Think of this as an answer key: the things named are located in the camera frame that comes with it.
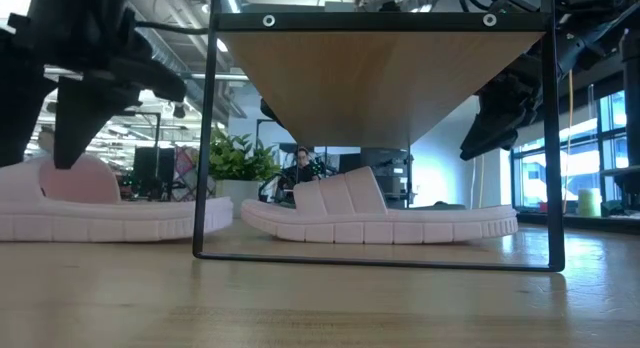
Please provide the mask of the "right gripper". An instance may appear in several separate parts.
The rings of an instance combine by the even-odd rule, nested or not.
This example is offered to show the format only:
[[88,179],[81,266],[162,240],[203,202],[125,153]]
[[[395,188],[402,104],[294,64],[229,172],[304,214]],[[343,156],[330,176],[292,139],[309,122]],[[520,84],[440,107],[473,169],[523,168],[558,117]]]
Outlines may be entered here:
[[523,54],[476,92],[480,111],[460,146],[462,160],[513,146],[517,130],[498,124],[497,118],[536,118],[541,102],[541,68],[539,57]]

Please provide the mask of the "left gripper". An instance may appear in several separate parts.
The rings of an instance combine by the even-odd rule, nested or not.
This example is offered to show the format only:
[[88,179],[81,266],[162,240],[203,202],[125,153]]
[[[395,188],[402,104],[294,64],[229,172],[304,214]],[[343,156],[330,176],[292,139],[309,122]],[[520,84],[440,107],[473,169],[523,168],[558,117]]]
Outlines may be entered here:
[[54,165],[68,170],[114,116],[153,88],[151,45],[133,12],[11,13],[1,29],[1,166],[23,161],[45,97],[57,89]]

